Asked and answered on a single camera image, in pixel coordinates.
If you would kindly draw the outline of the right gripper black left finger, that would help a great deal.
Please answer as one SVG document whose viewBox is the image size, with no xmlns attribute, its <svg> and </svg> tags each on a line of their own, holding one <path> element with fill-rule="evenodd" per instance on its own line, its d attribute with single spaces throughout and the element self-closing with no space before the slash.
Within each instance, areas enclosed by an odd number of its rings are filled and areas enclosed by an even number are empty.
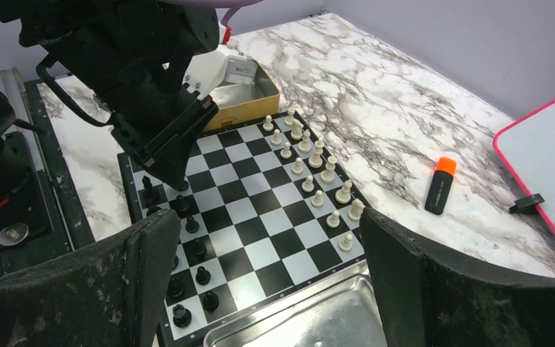
<svg viewBox="0 0 555 347">
<path fill-rule="evenodd" d="M 106 239 L 0 278 L 0 346 L 151 346 L 180 219 L 160 210 Z"/>
</svg>

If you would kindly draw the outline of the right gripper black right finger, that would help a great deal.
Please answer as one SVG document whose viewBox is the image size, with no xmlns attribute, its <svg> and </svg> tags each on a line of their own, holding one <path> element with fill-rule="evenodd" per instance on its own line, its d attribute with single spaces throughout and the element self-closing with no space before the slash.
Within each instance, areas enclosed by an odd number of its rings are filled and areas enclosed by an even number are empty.
<svg viewBox="0 0 555 347">
<path fill-rule="evenodd" d="M 484 262 L 370 207 L 360 232 L 389 346 L 555 346 L 555 278 Z"/>
</svg>

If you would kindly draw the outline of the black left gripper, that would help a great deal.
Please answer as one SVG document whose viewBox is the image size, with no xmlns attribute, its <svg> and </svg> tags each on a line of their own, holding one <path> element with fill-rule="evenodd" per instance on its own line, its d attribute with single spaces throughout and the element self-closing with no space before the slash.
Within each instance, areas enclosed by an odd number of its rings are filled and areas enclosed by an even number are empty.
<svg viewBox="0 0 555 347">
<path fill-rule="evenodd" d="M 203 129 L 218 113 L 210 96 L 182 88 L 163 94 L 155 86 L 118 86 L 110 89 L 112 136 L 146 172 L 178 189 L 187 163 Z"/>
</svg>

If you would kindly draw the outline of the black chess piece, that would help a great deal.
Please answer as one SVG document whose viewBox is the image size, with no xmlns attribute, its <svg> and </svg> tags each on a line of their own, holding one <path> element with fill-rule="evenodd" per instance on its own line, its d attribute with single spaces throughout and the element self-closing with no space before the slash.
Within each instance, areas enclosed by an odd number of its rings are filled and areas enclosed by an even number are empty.
<svg viewBox="0 0 555 347">
<path fill-rule="evenodd" d="M 205 286 L 211 281 L 211 273 L 204 266 L 199 266 L 195 275 L 195 281 L 201 285 Z"/>
<path fill-rule="evenodd" d="M 160 193 L 154 188 L 148 176 L 142 177 L 143 191 L 142 198 L 145 202 L 145 207 L 155 207 L 160 202 Z"/>
<path fill-rule="evenodd" d="M 156 212 L 158 212 L 158 211 L 160 211 L 160 210 L 161 210 L 161 207 L 159 207 L 159 206 L 150 207 L 150 208 L 147 210 L 146 216 L 147 216 L 147 217 L 150 217 L 152 214 L 154 214 L 154 213 L 156 213 Z"/>
<path fill-rule="evenodd" d="M 167 296 L 173 300 L 179 300 L 185 294 L 184 282 L 177 275 L 172 275 L 168 282 Z"/>
<path fill-rule="evenodd" d="M 176 327 L 188 327 L 192 322 L 191 312 L 182 304 L 177 304 L 172 308 L 172 320 Z"/>
</svg>

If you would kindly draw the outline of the black chess pawn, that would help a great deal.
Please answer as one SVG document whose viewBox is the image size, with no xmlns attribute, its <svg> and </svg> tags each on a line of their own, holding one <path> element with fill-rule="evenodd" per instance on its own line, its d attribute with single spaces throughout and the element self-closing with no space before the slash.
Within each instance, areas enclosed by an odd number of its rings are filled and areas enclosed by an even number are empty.
<svg viewBox="0 0 555 347">
<path fill-rule="evenodd" d="M 206 312 L 214 312 L 220 305 L 220 298 L 214 291 L 207 291 L 202 296 L 202 308 Z"/>
<path fill-rule="evenodd" d="M 195 238 L 192 241 L 192 254 L 197 258 L 203 258 L 207 254 L 207 247 L 201 238 Z"/>
<path fill-rule="evenodd" d="M 199 223 L 191 215 L 186 218 L 185 229 L 190 234 L 195 234 L 199 230 Z"/>
<path fill-rule="evenodd" d="M 174 210 L 180 214 L 187 214 L 190 208 L 188 200 L 183 195 L 178 195 L 173 201 Z"/>
</svg>

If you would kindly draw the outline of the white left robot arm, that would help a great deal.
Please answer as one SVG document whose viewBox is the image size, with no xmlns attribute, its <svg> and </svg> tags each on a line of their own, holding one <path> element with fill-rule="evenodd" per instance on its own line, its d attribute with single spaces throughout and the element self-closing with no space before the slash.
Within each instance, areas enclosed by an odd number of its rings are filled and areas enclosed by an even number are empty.
<svg viewBox="0 0 555 347">
<path fill-rule="evenodd" d="M 218 106 L 185 81 L 194 56 L 218 47 L 214 9 L 163 1 L 0 1 L 0 21 L 19 20 L 21 46 L 41 46 L 40 79 L 81 119 L 86 114 L 48 73 L 55 63 L 111 112 L 125 153 L 168 186 L 184 184 L 194 143 Z"/>
</svg>

